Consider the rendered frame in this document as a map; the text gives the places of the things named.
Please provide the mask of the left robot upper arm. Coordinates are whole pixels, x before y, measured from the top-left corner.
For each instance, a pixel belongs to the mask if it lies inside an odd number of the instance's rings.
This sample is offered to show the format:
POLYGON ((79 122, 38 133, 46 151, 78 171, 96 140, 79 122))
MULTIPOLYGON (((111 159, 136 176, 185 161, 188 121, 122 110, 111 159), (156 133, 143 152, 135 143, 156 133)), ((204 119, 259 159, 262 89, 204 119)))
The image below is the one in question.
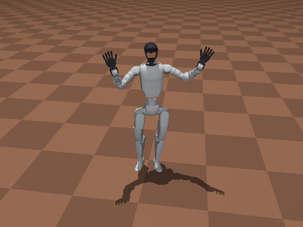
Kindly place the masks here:
POLYGON ((183 80, 184 82, 188 82, 190 80, 188 72, 182 73, 180 70, 178 70, 168 64, 162 64, 162 66, 164 68, 164 73, 166 73, 166 74, 171 73, 171 75, 183 80))

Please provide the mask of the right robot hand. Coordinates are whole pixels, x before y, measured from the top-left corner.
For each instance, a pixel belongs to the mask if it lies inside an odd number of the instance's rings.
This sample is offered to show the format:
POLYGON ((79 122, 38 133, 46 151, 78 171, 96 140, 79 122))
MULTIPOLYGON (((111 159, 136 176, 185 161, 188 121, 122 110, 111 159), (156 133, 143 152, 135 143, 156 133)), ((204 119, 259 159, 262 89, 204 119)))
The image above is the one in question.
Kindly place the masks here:
MULTIPOLYGON (((106 56, 106 59, 107 59, 107 60, 105 59, 104 55, 102 55, 102 56, 103 56, 103 58, 104 58, 104 60, 105 60, 105 62, 106 62, 106 65, 107 65, 108 67, 110 67, 109 70, 110 70, 110 72, 111 72, 111 75, 113 75, 111 70, 117 69, 117 67, 115 67, 115 65, 116 65, 117 54, 115 54, 115 59, 114 59, 114 58, 113 58, 113 55, 112 55, 112 51, 110 51, 111 57, 110 57, 109 51, 108 51, 107 53, 105 53, 105 56, 106 56), (108 59, 107 53, 108 53, 109 59, 108 59)), ((117 72, 118 72, 118 69, 117 69, 117 72)))

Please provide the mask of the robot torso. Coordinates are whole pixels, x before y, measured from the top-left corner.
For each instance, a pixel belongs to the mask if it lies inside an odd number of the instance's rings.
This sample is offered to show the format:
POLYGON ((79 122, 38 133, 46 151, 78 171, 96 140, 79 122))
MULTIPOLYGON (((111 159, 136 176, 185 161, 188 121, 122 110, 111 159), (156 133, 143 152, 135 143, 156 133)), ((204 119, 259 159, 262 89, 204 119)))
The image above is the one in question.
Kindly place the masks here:
POLYGON ((140 83, 141 89, 147 98, 147 101, 144 102, 145 107, 145 115, 156 115, 159 114, 159 103, 157 98, 159 97, 160 93, 163 88, 163 75, 164 75, 164 68, 162 64, 159 62, 155 66, 148 66, 149 64, 146 62, 145 64, 140 64, 140 83))

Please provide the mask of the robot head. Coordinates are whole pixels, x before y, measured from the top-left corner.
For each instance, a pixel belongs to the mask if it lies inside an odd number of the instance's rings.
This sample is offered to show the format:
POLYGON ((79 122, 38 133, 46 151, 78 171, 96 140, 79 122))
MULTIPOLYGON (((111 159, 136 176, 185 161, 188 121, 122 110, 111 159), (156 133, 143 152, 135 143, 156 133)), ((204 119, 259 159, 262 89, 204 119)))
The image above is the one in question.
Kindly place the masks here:
POLYGON ((149 42, 149 43, 147 43, 144 46, 144 51, 145 51, 146 58, 148 60, 147 62, 149 63, 149 64, 146 64, 146 65, 148 65, 148 66, 155 66, 157 63, 154 64, 154 62, 155 62, 155 60, 157 58, 157 54, 158 54, 158 47, 157 47, 157 45, 155 43, 153 43, 153 42, 149 42), (148 56, 147 56, 148 52, 149 53, 156 52, 155 58, 148 58, 148 56))

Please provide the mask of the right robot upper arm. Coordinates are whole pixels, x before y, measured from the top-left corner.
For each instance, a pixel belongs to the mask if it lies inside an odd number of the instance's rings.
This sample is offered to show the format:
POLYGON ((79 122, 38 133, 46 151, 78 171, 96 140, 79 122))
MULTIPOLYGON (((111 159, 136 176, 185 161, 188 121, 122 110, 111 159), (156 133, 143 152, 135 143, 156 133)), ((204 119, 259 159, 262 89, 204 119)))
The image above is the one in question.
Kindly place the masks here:
POLYGON ((133 67, 122 79, 122 83, 121 85, 116 85, 116 87, 118 87, 119 89, 125 89, 126 84, 128 84, 133 78, 134 76, 137 76, 138 74, 140 74, 140 68, 141 66, 135 66, 133 67))

